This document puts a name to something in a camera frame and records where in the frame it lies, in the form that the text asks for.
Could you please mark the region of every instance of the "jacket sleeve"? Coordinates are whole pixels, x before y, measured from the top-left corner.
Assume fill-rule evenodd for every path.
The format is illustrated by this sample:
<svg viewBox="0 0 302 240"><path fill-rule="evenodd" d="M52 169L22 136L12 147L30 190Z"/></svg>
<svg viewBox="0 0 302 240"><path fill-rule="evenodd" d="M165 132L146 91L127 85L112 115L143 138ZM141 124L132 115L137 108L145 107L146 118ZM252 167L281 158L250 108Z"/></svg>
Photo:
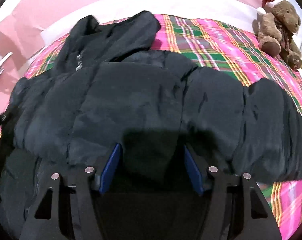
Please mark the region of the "jacket sleeve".
<svg viewBox="0 0 302 240"><path fill-rule="evenodd" d="M264 183L302 179L302 116L285 90L268 79L244 88L232 166Z"/></svg>
<svg viewBox="0 0 302 240"><path fill-rule="evenodd" d="M271 80L243 87L225 73L197 69L187 81L182 121L209 165L268 184L302 179L302 115Z"/></svg>

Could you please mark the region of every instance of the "metal screw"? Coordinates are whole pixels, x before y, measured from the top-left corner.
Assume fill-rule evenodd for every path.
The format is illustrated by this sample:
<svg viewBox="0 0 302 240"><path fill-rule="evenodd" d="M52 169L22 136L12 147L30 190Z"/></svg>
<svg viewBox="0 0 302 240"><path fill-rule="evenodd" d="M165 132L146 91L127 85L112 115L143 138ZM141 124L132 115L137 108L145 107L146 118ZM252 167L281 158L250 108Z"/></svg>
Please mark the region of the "metal screw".
<svg viewBox="0 0 302 240"><path fill-rule="evenodd" d="M249 173L247 173L247 172L245 172L245 173L243 174L243 177L244 177L245 179L251 179L251 175L250 175Z"/></svg>
<svg viewBox="0 0 302 240"><path fill-rule="evenodd" d="M93 171L94 171L94 168L91 167L91 166L85 168L85 172L86 172L86 173L91 173L91 172L93 172Z"/></svg>
<svg viewBox="0 0 302 240"><path fill-rule="evenodd" d="M58 179L60 177L60 174L58 173L53 173L51 176L51 179Z"/></svg>
<svg viewBox="0 0 302 240"><path fill-rule="evenodd" d="M218 171L218 168L215 167L215 166L210 166L210 167L209 167L209 171L211 171L211 172L217 172L217 171Z"/></svg>

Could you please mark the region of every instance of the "dark fabric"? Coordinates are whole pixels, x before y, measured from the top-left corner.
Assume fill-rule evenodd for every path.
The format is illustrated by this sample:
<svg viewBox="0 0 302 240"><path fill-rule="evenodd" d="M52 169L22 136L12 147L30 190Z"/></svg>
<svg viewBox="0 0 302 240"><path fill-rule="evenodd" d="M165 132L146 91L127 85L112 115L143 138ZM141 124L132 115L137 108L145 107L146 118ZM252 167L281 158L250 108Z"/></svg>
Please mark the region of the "dark fabric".
<svg viewBox="0 0 302 240"><path fill-rule="evenodd" d="M11 237L19 238L45 171L93 165L115 142L124 153L111 192L187 194L158 196L145 219L135 212L116 218L134 223L138 239L171 239L183 230L182 221L192 230L199 226L201 201L196 211L183 165L186 142L227 173L249 172L265 183L302 179L302 117L288 94L270 80L242 87L180 54L150 50L159 28L145 11L110 26L88 16L72 29L51 70L17 83L0 140L0 222ZM132 196L123 205L141 204L142 210L147 202ZM117 215L104 214L106 221ZM172 221L172 228L158 238L142 237L161 221ZM114 226L106 223L110 234Z"/></svg>

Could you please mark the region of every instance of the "bed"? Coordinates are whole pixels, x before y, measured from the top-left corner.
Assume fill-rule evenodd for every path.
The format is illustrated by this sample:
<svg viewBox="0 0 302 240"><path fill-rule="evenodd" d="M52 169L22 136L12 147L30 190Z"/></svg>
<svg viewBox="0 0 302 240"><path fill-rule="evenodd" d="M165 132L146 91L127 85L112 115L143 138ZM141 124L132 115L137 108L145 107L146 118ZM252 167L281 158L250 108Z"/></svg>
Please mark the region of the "bed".
<svg viewBox="0 0 302 240"><path fill-rule="evenodd" d="M244 86L260 78L269 78L287 91L302 115L302 79L299 73L287 67L282 59L271 58L260 51L253 33L217 20L155 16L161 29L152 49L181 53L201 67L225 72ZM52 68L67 36L61 36L44 49L31 63L25 77L32 78ZM259 187L272 209L283 240L289 239L302 222L302 180L259 184Z"/></svg>
<svg viewBox="0 0 302 240"><path fill-rule="evenodd" d="M302 22L301 8L295 0L289 1L297 9ZM20 75L31 78L53 67L67 33L80 18L92 14L99 22L118 22L117 19L150 10L162 26L153 49L181 53L199 66L227 73L244 86L263 77L269 78L287 91L302 115L302 78L299 73L293 72L280 58L273 59L258 49L252 22L261 2L7 0L0 9L0 52L5 55L12 51ZM300 46L302 25L294 40ZM27 62L19 65L22 59ZM0 96L8 101L8 93ZM302 180L259 186L275 215L283 239L288 240L302 222Z"/></svg>

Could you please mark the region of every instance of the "teddy bear paw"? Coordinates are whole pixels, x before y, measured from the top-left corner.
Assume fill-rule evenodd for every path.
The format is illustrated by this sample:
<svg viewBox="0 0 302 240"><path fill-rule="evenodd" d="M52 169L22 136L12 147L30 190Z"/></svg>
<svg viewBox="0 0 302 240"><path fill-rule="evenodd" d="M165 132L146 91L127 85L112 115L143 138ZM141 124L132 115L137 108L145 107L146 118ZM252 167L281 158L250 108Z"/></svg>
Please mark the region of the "teddy bear paw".
<svg viewBox="0 0 302 240"><path fill-rule="evenodd" d="M267 53L271 57L276 57L281 51L278 41L269 36L266 36L264 40L260 42L259 47L263 52Z"/></svg>
<svg viewBox="0 0 302 240"><path fill-rule="evenodd" d="M301 58L294 52L288 55L288 65L292 70L297 71L302 66Z"/></svg>

